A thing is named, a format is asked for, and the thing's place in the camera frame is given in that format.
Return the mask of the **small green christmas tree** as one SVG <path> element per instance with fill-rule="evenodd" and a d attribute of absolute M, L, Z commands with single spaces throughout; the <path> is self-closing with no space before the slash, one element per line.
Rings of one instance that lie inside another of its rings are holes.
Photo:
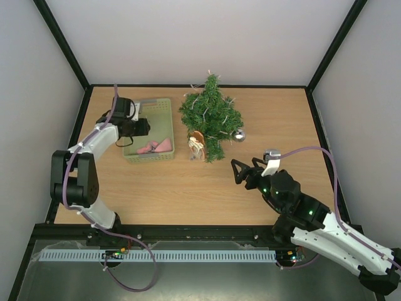
<path fill-rule="evenodd" d="M 234 99 L 223 94 L 219 82 L 220 76 L 208 74 L 204 87 L 197 92 L 186 93 L 179 107 L 188 136 L 196 130 L 204 136 L 206 162 L 225 158 L 222 143 L 231 142 L 233 133 L 244 127 L 240 111 L 234 108 Z"/>

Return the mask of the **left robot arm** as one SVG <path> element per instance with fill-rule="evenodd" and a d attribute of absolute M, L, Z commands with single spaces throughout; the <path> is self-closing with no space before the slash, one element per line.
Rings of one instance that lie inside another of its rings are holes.
<path fill-rule="evenodd" d="M 141 101 L 115 95 L 111 109 L 81 142 L 55 151 L 51 158 L 51 198 L 85 218 L 92 228 L 132 241 L 131 236 L 117 232 L 120 217 L 100 198 L 96 161 L 121 138 L 128 138 L 132 145 L 134 137 L 148 135 L 150 125 L 147 118 L 139 117 L 141 111 Z"/>

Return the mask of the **green plastic basket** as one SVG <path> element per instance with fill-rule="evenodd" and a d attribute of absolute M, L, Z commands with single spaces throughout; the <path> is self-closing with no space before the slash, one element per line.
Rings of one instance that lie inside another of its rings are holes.
<path fill-rule="evenodd" d="M 123 138 L 123 156 L 130 163 L 165 161 L 174 158 L 174 131 L 172 122 L 172 107 L 169 98 L 153 98 L 140 100 L 142 103 L 139 118 L 147 118 L 150 124 L 150 132 L 147 136 L 134 137 L 133 144 L 130 139 Z M 173 150 L 163 153 L 138 154 L 137 150 L 144 147 L 149 141 L 162 142 L 169 138 Z"/>

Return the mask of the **brown gingerbread ornament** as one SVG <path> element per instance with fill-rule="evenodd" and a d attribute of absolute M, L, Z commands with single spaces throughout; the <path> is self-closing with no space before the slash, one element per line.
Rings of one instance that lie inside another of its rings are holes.
<path fill-rule="evenodd" d="M 190 160 L 206 160 L 206 143 L 201 132 L 196 130 L 190 134 L 188 146 L 190 149 Z"/>

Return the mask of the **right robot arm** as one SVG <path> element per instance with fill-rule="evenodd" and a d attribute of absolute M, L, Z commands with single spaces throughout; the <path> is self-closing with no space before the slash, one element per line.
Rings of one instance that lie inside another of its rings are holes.
<path fill-rule="evenodd" d="M 342 221 L 328 206 L 301 191 L 301 185 L 279 164 L 252 159 L 248 166 L 233 159 L 236 184 L 257 189 L 279 214 L 272 228 L 279 245 L 303 246 L 346 268 L 367 289 L 389 295 L 400 283 L 400 249 L 387 248 Z"/>

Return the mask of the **silver ball ornament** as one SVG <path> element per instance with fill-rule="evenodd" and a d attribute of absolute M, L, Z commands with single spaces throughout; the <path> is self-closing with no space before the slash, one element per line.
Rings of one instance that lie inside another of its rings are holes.
<path fill-rule="evenodd" d="M 235 133 L 233 133 L 233 140 L 236 142 L 244 142 L 246 139 L 246 133 L 244 129 L 237 129 Z"/>

